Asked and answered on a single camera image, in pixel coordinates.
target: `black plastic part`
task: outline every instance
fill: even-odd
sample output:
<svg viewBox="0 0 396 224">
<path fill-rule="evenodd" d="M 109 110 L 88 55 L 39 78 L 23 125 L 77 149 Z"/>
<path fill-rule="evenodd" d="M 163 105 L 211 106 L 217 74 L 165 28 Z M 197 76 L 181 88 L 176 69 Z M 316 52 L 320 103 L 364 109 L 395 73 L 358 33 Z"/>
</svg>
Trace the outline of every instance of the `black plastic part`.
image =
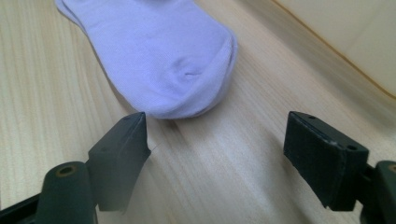
<svg viewBox="0 0 396 224">
<path fill-rule="evenodd" d="M 97 223 L 90 178 L 85 163 L 67 162 L 52 168 L 46 174 L 35 223 Z"/>
<path fill-rule="evenodd" d="M 370 165 L 366 165 L 366 170 L 359 174 L 357 179 L 357 186 L 359 186 L 356 188 L 357 200 L 364 204 L 364 213 L 366 213 L 369 217 L 381 216 L 378 198 L 375 194 L 375 173 L 375 168 Z"/>
<path fill-rule="evenodd" d="M 290 112 L 284 154 L 333 211 L 352 211 L 369 150 L 313 116 Z"/>
<path fill-rule="evenodd" d="M 367 207 L 363 207 L 360 217 L 361 224 L 385 224 L 384 217 L 381 213 L 373 213 Z"/>
<path fill-rule="evenodd" d="M 374 186 L 386 223 L 396 223 L 396 162 L 381 161 L 376 165 Z"/>
<path fill-rule="evenodd" d="M 150 155 L 146 116 L 121 119 L 89 152 L 92 191 L 101 211 L 125 210 L 144 162 Z"/>
<path fill-rule="evenodd" d="M 0 212 L 0 223 L 32 224 L 35 223 L 35 211 L 37 210 L 37 194 L 20 203 L 16 203 Z"/>
</svg>

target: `white sock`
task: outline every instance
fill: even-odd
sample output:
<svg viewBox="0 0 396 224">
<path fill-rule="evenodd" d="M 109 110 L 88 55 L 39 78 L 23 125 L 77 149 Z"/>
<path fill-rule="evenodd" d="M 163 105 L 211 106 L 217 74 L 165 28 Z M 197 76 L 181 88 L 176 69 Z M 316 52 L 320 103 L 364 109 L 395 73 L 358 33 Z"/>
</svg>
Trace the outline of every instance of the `white sock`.
<svg viewBox="0 0 396 224">
<path fill-rule="evenodd" d="M 55 1 L 138 111 L 159 119 L 194 117 L 224 97 L 236 38 L 193 1 Z"/>
</svg>

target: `wooden table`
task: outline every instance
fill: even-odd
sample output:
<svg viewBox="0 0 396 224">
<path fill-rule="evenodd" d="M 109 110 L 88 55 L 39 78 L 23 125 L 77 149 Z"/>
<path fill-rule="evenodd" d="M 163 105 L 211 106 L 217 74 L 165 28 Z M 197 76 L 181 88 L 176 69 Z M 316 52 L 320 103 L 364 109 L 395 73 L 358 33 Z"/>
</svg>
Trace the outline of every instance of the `wooden table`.
<svg viewBox="0 0 396 224">
<path fill-rule="evenodd" d="M 227 97 L 195 119 L 148 118 L 146 162 L 128 211 L 100 223 L 358 223 L 323 209 L 283 156 L 287 115 L 315 115 L 396 160 L 396 100 L 272 1 L 197 0 L 236 33 Z M 0 0 L 0 206 L 40 191 L 45 173 L 87 152 L 135 111 L 87 37 L 51 0 Z"/>
</svg>

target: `wall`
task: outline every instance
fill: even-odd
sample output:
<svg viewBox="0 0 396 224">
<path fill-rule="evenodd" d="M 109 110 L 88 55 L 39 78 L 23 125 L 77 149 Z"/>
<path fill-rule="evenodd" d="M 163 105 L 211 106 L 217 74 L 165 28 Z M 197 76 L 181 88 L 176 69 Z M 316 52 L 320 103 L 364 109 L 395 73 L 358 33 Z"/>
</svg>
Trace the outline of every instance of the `wall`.
<svg viewBox="0 0 396 224">
<path fill-rule="evenodd" d="M 396 97 L 396 1 L 276 1 Z"/>
</svg>

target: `wood grain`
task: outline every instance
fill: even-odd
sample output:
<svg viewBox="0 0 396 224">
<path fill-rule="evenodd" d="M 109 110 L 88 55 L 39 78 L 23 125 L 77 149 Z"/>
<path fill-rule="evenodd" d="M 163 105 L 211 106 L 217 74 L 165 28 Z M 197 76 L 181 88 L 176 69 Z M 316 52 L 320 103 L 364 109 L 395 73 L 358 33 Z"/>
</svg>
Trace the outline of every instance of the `wood grain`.
<svg viewBox="0 0 396 224">
<path fill-rule="evenodd" d="M 282 155 L 287 115 L 313 114 L 396 160 L 396 101 L 272 1 L 197 0 L 229 26 L 239 56 L 226 98 L 194 119 L 148 118 L 152 155 L 124 216 L 100 223 L 358 223 L 323 209 Z M 87 37 L 50 0 L 0 0 L 0 206 L 87 152 L 134 110 Z"/>
</svg>

